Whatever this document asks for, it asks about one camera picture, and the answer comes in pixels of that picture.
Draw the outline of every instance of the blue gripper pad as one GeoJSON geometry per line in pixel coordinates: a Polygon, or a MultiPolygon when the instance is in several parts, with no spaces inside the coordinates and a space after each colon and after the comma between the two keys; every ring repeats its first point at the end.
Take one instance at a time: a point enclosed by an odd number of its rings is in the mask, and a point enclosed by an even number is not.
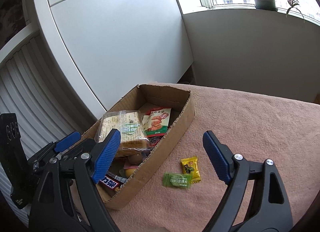
{"type": "Polygon", "coordinates": [[[234,175],[233,153],[219,142],[212,131],[203,134],[202,142],[218,178],[229,185],[234,175]]]}
{"type": "Polygon", "coordinates": [[[54,151],[56,153],[61,153],[64,150],[68,149],[71,145],[75,144],[81,138],[81,134],[79,132],[70,133],[68,136],[64,137],[62,140],[56,143],[56,147],[54,151]]]}
{"type": "Polygon", "coordinates": [[[91,179],[94,184],[103,179],[111,165],[120,146],[121,134],[117,129],[112,129],[103,142],[97,143],[90,154],[91,162],[94,166],[91,179]]]}

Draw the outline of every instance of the yellow ball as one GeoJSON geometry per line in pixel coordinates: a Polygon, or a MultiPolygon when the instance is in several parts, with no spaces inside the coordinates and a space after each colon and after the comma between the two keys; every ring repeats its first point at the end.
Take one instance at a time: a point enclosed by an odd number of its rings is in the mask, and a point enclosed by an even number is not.
{"type": "Polygon", "coordinates": [[[125,170],[125,175],[127,176],[127,178],[129,178],[135,171],[136,169],[126,169],[125,170]]]}

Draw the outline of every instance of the green candy wrapper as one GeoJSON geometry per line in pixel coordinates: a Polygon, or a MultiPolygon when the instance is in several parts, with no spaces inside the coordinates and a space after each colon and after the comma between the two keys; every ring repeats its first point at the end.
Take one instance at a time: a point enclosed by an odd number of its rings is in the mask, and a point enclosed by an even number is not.
{"type": "Polygon", "coordinates": [[[190,188],[191,174],[178,174],[165,172],[163,175],[162,185],[167,187],[190,188]]]}

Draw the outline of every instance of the plastic bag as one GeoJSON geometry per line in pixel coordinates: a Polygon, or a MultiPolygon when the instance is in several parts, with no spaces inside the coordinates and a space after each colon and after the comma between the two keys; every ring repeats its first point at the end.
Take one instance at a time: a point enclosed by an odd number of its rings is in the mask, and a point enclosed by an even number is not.
{"type": "Polygon", "coordinates": [[[192,175],[191,183],[201,181],[200,172],[198,169],[198,157],[194,156],[181,160],[183,173],[190,173],[192,175]]]}
{"type": "Polygon", "coordinates": [[[165,172],[163,175],[162,185],[167,187],[190,188],[191,174],[179,174],[165,172]]]}
{"type": "Polygon", "coordinates": [[[106,112],[101,118],[95,141],[102,142],[112,128],[118,129],[121,133],[121,143],[115,157],[150,151],[139,111],[106,112]]]}
{"type": "Polygon", "coordinates": [[[166,134],[169,125],[171,108],[152,108],[143,116],[143,127],[148,138],[163,136],[166,134]]]}

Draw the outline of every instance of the snack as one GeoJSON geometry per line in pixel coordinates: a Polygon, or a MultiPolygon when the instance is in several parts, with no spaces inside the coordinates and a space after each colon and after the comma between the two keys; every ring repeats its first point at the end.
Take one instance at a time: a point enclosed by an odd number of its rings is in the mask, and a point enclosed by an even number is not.
{"type": "Polygon", "coordinates": [[[125,175],[127,176],[127,178],[129,178],[135,171],[136,171],[136,169],[126,169],[125,175]]]}
{"type": "Polygon", "coordinates": [[[121,143],[115,157],[150,151],[139,111],[106,112],[101,118],[95,141],[102,142],[112,128],[121,133],[121,143]]]}
{"type": "Polygon", "coordinates": [[[144,130],[148,138],[163,136],[168,130],[171,108],[152,108],[142,120],[144,130]]]}
{"type": "Polygon", "coordinates": [[[128,179],[116,176],[108,171],[104,179],[100,180],[100,183],[104,184],[107,188],[118,192],[127,181],[128,179]]]}
{"type": "Polygon", "coordinates": [[[199,169],[198,169],[198,157],[194,156],[191,158],[186,158],[181,160],[183,173],[191,173],[192,180],[191,183],[201,181],[199,169]]]}
{"type": "Polygon", "coordinates": [[[155,147],[157,145],[157,143],[160,142],[162,137],[163,137],[163,135],[150,137],[149,138],[149,141],[150,141],[149,147],[155,147]]]}
{"type": "Polygon", "coordinates": [[[130,164],[139,165],[143,162],[143,155],[142,154],[129,155],[127,156],[127,159],[130,164]]]}
{"type": "Polygon", "coordinates": [[[191,174],[165,172],[162,185],[167,187],[190,188],[191,177],[191,174]]]}

